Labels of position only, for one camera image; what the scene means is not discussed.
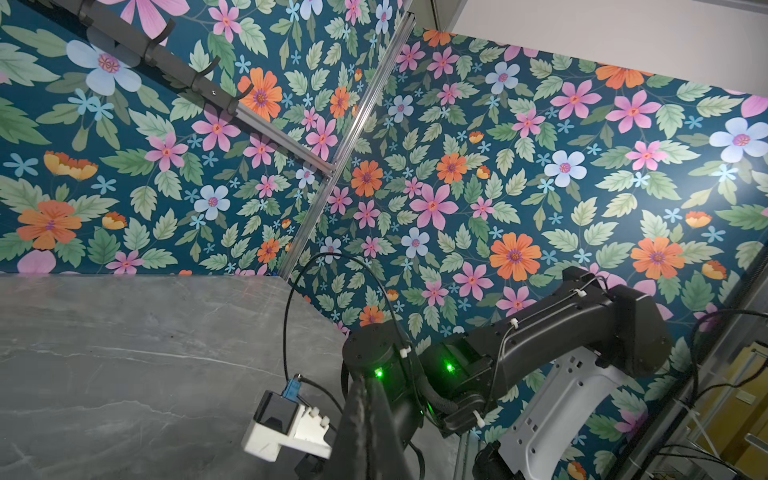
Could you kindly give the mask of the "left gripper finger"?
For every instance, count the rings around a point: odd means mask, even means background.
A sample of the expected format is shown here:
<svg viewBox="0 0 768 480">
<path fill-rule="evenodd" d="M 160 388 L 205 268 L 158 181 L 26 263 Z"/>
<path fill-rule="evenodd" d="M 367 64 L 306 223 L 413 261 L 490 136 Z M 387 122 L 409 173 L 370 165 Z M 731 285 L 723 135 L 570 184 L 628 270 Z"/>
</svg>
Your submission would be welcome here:
<svg viewBox="0 0 768 480">
<path fill-rule="evenodd" d="M 412 477 L 379 380 L 369 378 L 352 385 L 321 477 L 329 480 Z"/>
</svg>

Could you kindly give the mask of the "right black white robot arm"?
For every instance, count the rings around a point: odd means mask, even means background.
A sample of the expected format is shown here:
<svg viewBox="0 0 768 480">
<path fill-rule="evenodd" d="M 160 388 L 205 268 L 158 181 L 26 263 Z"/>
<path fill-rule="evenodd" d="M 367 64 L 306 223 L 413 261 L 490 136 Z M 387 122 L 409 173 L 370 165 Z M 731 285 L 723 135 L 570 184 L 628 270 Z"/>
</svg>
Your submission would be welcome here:
<svg viewBox="0 0 768 480">
<path fill-rule="evenodd" d="M 672 345 L 651 294 L 569 267 L 551 295 L 422 352 L 394 322 L 360 328 L 343 346 L 341 388 L 379 381 L 395 431 L 408 441 L 425 417 L 444 436 L 482 426 L 514 386 L 548 366 L 509 438 L 487 442 L 471 471 L 476 479 L 549 479 L 599 404 L 626 380 L 652 376 Z"/>
</svg>

